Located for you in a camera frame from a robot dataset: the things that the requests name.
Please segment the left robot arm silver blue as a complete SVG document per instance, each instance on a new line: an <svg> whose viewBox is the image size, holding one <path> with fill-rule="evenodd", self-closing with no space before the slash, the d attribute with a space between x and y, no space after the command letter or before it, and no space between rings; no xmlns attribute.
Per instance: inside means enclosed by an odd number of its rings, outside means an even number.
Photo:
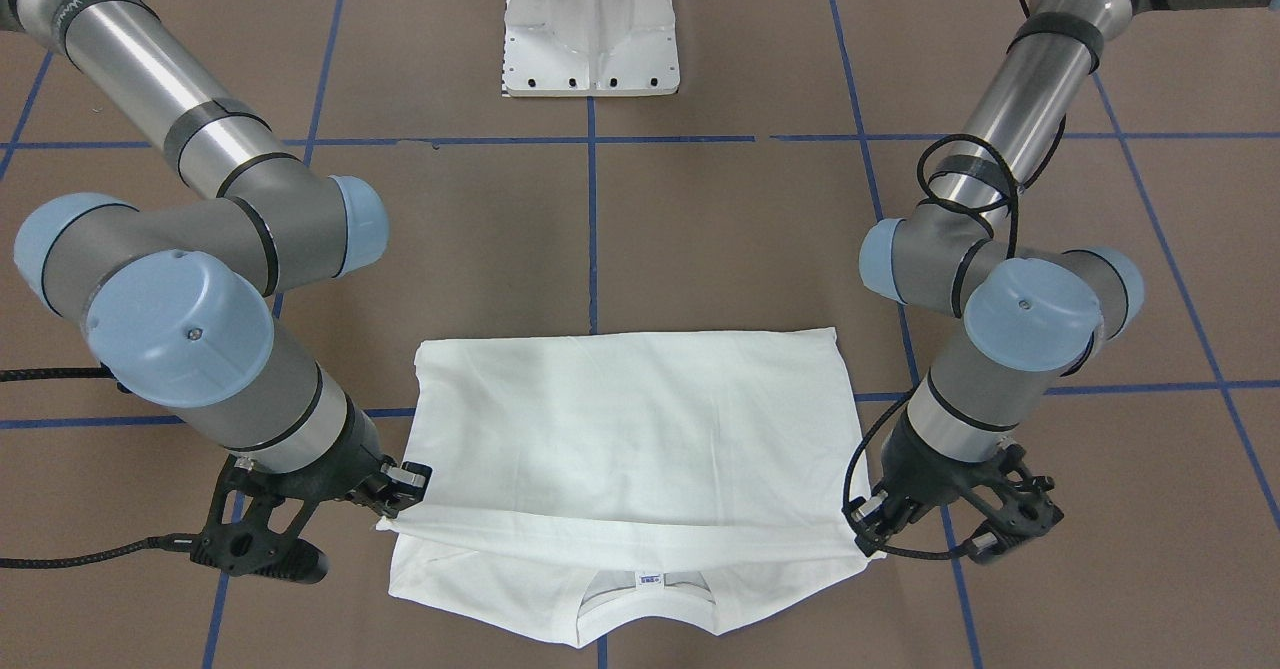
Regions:
<svg viewBox="0 0 1280 669"><path fill-rule="evenodd" d="M964 130L916 162L923 198L868 232L864 285L959 319L932 368L884 413L881 478L845 478L842 514L858 549L906 556L892 537L952 501L980 524L955 549L913 551L993 562L1062 519L1052 478L1027 467L1012 432L1044 391L1133 324L1140 272L1106 248L1043 253L1020 240L1021 196L1044 171L1079 87L1106 45L1146 12L1277 8L1277 0L1018 0L1021 26Z"/></svg>

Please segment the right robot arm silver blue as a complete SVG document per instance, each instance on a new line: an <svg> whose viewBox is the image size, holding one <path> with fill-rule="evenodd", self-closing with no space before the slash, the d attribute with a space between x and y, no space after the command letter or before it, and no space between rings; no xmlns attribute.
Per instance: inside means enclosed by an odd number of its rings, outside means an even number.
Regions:
<svg viewBox="0 0 1280 669"><path fill-rule="evenodd" d="M3 28L67 58L164 155L196 203L142 212L78 192L22 223L14 262L120 385L173 411L287 498L384 517L425 495L335 379L274 317L278 292L376 262L389 219L355 177L317 177L145 0L3 0Z"/></svg>

